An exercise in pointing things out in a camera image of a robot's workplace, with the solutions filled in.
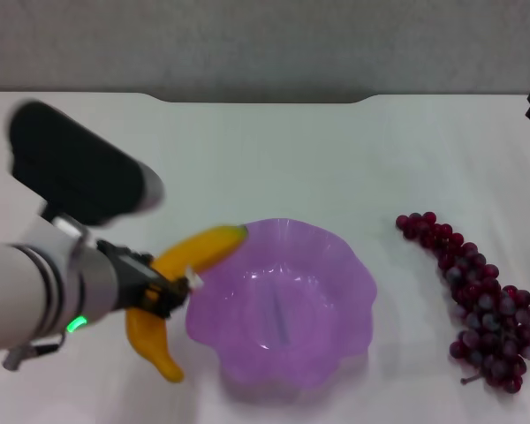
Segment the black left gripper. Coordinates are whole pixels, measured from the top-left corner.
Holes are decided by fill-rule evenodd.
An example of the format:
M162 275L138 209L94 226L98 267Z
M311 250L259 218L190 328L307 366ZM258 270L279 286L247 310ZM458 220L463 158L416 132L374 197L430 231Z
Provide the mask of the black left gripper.
M164 282L163 276L151 268L152 254L116 246L107 240L98 240L96 249L108 259L115 272L117 296L113 310L136 307L168 319L185 304L191 291L188 280Z

